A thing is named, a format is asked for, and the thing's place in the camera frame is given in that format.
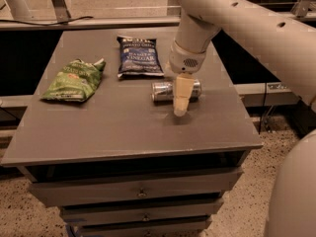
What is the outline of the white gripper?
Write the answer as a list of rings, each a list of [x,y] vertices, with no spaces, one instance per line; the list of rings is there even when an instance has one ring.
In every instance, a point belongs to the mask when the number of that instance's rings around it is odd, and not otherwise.
[[[180,47],[175,41],[171,44],[169,64],[171,70],[179,74],[173,84],[174,115],[182,117],[186,114],[192,95],[195,78],[190,73],[200,70],[206,52],[194,53]]]

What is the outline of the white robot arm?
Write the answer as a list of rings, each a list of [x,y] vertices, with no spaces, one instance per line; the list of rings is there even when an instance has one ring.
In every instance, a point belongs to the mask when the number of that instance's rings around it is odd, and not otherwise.
[[[310,109],[316,101],[314,28],[247,0],[178,0],[181,22],[171,46],[174,114],[187,112],[193,74],[223,30]],[[265,237],[316,237],[316,130],[287,154],[271,195]]]

